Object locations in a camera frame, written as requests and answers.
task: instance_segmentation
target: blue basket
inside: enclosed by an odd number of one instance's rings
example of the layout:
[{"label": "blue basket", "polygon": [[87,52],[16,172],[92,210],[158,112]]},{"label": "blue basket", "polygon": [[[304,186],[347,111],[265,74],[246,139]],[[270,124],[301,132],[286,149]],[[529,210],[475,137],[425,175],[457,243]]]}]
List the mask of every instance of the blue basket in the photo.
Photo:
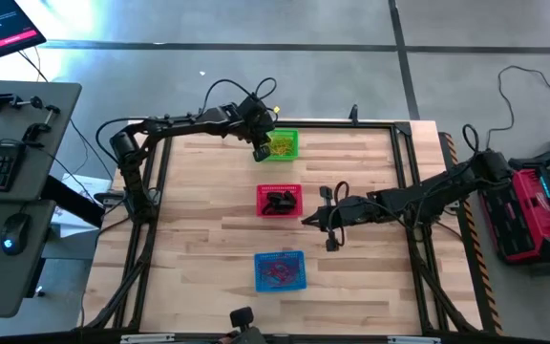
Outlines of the blue basket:
[{"label": "blue basket", "polygon": [[307,288],[305,255],[302,251],[254,255],[256,291],[290,291]]}]

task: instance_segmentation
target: green plastic bin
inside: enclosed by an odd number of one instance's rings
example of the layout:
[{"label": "green plastic bin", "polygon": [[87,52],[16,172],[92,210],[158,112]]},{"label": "green plastic bin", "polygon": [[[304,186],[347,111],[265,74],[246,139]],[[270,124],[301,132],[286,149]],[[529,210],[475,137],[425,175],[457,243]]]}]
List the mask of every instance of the green plastic bin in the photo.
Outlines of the green plastic bin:
[{"label": "green plastic bin", "polygon": [[[271,138],[271,142],[268,144],[268,147],[271,149],[271,155],[266,159],[267,161],[293,161],[298,158],[298,130],[276,129],[269,132],[268,136]],[[292,139],[291,151],[287,151],[281,155],[276,154],[278,150],[277,139],[279,138]]]}]

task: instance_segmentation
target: gray floor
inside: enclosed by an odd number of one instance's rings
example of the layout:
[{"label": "gray floor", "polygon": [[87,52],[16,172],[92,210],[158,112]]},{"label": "gray floor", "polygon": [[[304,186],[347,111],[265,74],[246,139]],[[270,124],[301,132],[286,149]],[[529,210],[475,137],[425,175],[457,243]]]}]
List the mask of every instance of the gray floor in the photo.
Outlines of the gray floor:
[{"label": "gray floor", "polygon": [[[273,43],[393,45],[388,0],[18,0],[49,39],[140,43]],[[407,45],[550,47],[550,0],[398,0]],[[361,118],[408,119],[397,53],[269,51],[139,51],[40,49],[52,81],[83,86],[74,121],[94,143],[101,122],[127,116],[183,114],[196,110],[209,85],[221,77],[252,87],[266,76],[279,81],[269,99],[283,117],[343,118],[353,103]],[[35,59],[34,51],[28,51]],[[550,80],[550,54],[409,54],[419,115],[451,133],[461,158],[470,150],[461,126],[484,134],[508,124],[497,93],[497,72],[509,64],[540,69]],[[18,55],[0,59],[0,79],[35,80]],[[548,147],[550,91],[531,75],[503,76],[517,114],[515,128],[494,134],[491,146],[507,158]],[[222,86],[211,104],[240,101]],[[114,128],[103,137],[112,134]],[[70,168],[84,159],[70,128],[58,154]],[[59,166],[53,174],[62,176]],[[106,177],[90,154],[81,174]],[[503,265],[495,256],[472,198],[504,331],[550,339],[550,276]],[[73,245],[63,247],[69,255]],[[60,250],[57,255],[65,255]],[[14,318],[0,319],[0,335],[64,331],[75,324],[90,262],[51,260],[41,283],[49,292],[27,300]]]}]

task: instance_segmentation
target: wooden table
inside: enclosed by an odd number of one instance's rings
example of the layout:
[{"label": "wooden table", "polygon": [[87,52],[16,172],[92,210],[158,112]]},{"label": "wooden table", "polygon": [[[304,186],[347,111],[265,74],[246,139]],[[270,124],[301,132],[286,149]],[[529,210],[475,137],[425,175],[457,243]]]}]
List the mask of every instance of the wooden table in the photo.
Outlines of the wooden table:
[{"label": "wooden table", "polygon": [[[299,132],[300,157],[293,162],[256,163],[250,146],[235,138],[193,135],[174,139],[141,321],[143,332],[226,333],[231,329],[228,314],[250,306],[254,324],[263,333],[421,333],[407,241],[398,223],[348,228],[346,245],[338,252],[326,252],[325,233],[302,226],[300,219],[256,217],[257,184],[300,183],[304,216],[323,204],[318,192],[321,185],[334,187],[347,181],[350,194],[363,196],[367,191],[397,186],[387,131]],[[421,178],[440,173],[444,163],[435,123],[413,121],[412,135]],[[154,171],[156,183],[157,166]],[[115,187],[122,187],[120,176]],[[104,225],[125,216],[121,207]],[[456,218],[444,215],[442,222],[458,230]],[[118,226],[99,239],[84,298],[87,322],[120,283],[130,228],[130,223]],[[480,328],[462,243],[439,226],[434,226],[432,239],[443,289]],[[257,293],[254,253],[290,249],[305,253],[307,289]],[[426,298],[436,324],[429,291]],[[132,291],[127,318],[133,300]]]}]

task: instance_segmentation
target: red plastic bin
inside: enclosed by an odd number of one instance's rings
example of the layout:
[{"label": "red plastic bin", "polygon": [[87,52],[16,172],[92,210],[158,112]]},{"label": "red plastic bin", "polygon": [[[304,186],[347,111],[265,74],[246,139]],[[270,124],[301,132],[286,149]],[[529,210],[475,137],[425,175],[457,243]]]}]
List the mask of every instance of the red plastic bin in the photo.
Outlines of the red plastic bin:
[{"label": "red plastic bin", "polygon": [[[292,193],[296,207],[286,215],[263,215],[263,208],[268,204],[266,194],[269,192]],[[303,188],[299,184],[263,184],[256,186],[256,216],[264,218],[296,218],[303,215]]]}]

